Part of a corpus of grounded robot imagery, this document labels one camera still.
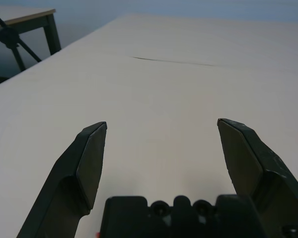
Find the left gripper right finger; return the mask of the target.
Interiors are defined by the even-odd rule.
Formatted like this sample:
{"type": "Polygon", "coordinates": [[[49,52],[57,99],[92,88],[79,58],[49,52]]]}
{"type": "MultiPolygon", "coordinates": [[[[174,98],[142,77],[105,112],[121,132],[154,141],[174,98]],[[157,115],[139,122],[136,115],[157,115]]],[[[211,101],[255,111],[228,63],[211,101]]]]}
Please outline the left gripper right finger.
{"type": "Polygon", "coordinates": [[[298,181],[282,159],[246,125],[218,119],[234,189],[254,204],[270,238],[298,238],[298,181]]]}

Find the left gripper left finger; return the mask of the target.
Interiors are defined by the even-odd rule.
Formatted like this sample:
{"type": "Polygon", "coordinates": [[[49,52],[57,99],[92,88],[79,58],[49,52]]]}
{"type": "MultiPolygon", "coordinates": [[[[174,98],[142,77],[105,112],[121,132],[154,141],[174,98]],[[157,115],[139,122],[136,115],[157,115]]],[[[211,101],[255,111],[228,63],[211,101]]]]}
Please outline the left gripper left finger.
{"type": "Polygon", "coordinates": [[[53,165],[19,238],[73,238],[94,207],[101,178],[107,124],[84,128],[53,165]]]}

